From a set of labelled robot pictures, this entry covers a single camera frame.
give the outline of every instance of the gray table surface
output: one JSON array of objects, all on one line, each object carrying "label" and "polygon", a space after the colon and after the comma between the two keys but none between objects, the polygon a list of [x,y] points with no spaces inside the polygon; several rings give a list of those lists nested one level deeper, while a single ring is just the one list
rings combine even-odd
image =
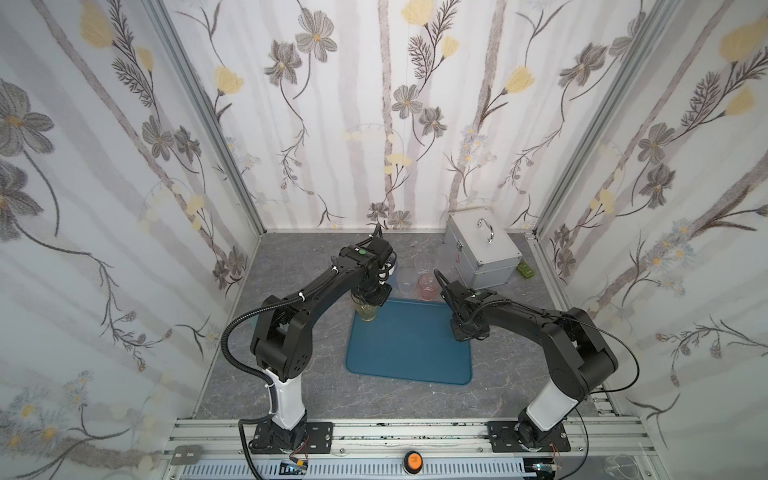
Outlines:
[{"label": "gray table surface", "polygon": [[[438,233],[385,235],[398,254],[398,268],[414,266],[417,255],[434,253],[443,240]],[[266,234],[236,315],[257,308],[269,295],[282,298],[298,290],[330,265],[331,255],[363,238],[361,233]],[[513,233],[511,238],[536,276],[525,280],[514,273],[508,283],[494,289],[513,300],[554,308],[525,236]],[[394,288],[392,296],[417,298],[417,292]],[[357,375],[345,367],[353,316],[352,300],[345,295],[315,325],[313,356],[302,374],[303,399],[311,419],[517,417],[548,380],[541,348],[496,327],[486,340],[472,340],[472,381],[465,386]],[[241,362],[255,366],[248,351],[252,335],[252,324],[237,327],[230,337],[230,351]],[[195,418],[256,418],[269,407],[263,382],[232,367],[219,352]],[[583,416],[596,415],[590,399],[579,410]]]}]

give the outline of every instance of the metal handle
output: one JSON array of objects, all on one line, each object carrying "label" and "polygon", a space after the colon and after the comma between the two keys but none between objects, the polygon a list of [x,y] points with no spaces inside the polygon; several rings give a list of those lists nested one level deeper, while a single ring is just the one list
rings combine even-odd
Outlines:
[{"label": "metal handle", "polygon": [[491,229],[491,236],[488,237],[488,243],[491,243],[493,241],[493,227],[491,227],[491,224],[485,219],[485,217],[478,220],[478,227],[481,227],[483,222],[485,222],[485,225],[487,225],[488,228]]}]

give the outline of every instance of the blue mat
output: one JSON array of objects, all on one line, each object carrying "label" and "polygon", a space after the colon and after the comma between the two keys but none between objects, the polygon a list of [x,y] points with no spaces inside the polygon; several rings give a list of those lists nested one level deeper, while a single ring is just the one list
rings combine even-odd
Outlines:
[{"label": "blue mat", "polygon": [[372,322],[355,313],[346,368],[352,373],[394,379],[466,385],[472,380],[469,342],[451,331],[451,309],[443,302],[391,298]]}]

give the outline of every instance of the black robotic arm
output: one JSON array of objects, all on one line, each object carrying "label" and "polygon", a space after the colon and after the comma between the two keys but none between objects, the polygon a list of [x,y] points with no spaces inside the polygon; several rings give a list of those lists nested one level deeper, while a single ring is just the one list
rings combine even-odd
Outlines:
[{"label": "black robotic arm", "polygon": [[518,416],[516,435],[527,449],[548,445],[555,426],[618,368],[616,356],[585,311],[539,309],[494,290],[449,283],[439,270],[435,276],[442,298],[453,310],[451,328],[456,340],[483,340],[493,325],[533,340],[544,350],[550,380]]}]

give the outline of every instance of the green object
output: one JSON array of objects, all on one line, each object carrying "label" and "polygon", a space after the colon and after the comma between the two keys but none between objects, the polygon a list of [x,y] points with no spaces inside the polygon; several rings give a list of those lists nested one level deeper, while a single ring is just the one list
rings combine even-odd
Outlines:
[{"label": "green object", "polygon": [[526,279],[533,278],[533,276],[536,274],[536,272],[534,272],[533,269],[522,260],[520,260],[520,263],[518,263],[518,268],[516,270],[523,276],[523,278]]}]

